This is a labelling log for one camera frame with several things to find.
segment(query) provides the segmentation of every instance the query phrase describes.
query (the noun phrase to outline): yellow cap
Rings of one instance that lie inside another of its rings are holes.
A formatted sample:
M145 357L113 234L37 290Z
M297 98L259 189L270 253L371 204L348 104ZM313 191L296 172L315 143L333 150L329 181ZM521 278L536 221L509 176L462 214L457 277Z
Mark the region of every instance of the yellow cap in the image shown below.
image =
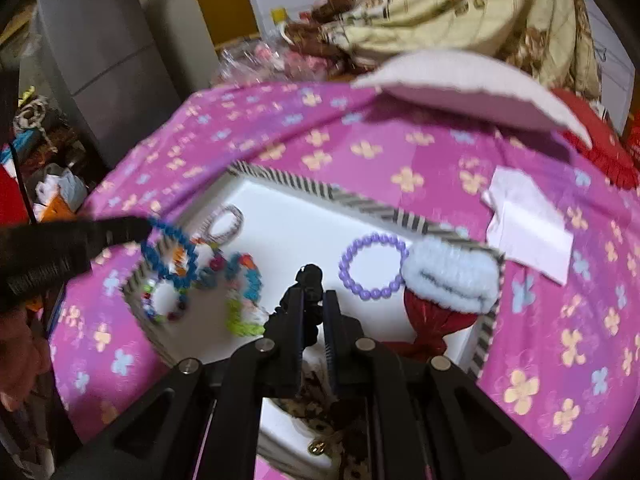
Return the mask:
M271 19L276 25L281 22L286 22L289 19L287 9L285 9L284 7L276 7L275 9L271 9Z

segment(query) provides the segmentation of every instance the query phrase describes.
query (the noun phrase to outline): light blue fuzzy scrunchie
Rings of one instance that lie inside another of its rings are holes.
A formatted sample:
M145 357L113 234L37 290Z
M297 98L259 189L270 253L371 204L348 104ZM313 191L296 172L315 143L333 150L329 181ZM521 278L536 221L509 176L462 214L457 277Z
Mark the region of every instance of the light blue fuzzy scrunchie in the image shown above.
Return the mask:
M400 273L416 296L456 312L486 314L500 293L500 269L490 254L433 235L411 246Z

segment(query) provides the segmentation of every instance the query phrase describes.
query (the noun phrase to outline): pink floral tablecloth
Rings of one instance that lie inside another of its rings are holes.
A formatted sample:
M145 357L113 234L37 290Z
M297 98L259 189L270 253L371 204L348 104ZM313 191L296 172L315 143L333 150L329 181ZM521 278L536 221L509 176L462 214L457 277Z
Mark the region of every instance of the pink floral tablecloth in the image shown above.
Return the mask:
M303 174L484 240L497 165L530 174L566 218L566 286L508 263L479 386L574 479L610 451L638 400L640 202L556 134L500 132L343 84L198 92L89 197L97 216L175 218L233 160ZM90 438L164 373L118 289L139 248L74 280L51 340L58 389ZM256 478L274 478L258 461Z

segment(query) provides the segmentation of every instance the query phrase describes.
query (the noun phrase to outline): purple beaded bracelet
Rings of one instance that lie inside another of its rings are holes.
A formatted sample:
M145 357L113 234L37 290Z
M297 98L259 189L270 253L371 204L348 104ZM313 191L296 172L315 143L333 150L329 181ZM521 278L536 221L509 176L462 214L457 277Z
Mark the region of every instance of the purple beaded bracelet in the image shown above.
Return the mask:
M400 285L402 285L402 276L400 274L396 274L396 277L382 289L372 288L371 290L367 290L353 280L349 274L349 268L351 267L353 257L358 254L361 248L370 247L372 244L388 244L398 249L400 253L400 265L402 265L405 258L409 255L409 249L406 248L406 244L402 240L398 240L396 235L372 233L370 235L363 236L362 238L356 238L353 241L353 244L347 247L347 250L342 254L340 263L338 263L338 268L340 269L338 277L342 280L342 283L346 288L356 296L359 296L363 301L390 298L394 292L397 292L400 289Z

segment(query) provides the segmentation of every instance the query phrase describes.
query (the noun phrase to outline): gray refrigerator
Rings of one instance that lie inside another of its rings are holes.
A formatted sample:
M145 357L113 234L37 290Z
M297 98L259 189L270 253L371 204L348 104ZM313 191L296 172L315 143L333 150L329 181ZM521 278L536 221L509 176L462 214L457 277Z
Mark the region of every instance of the gray refrigerator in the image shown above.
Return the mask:
M179 106L138 0L37 0L53 97L109 168Z

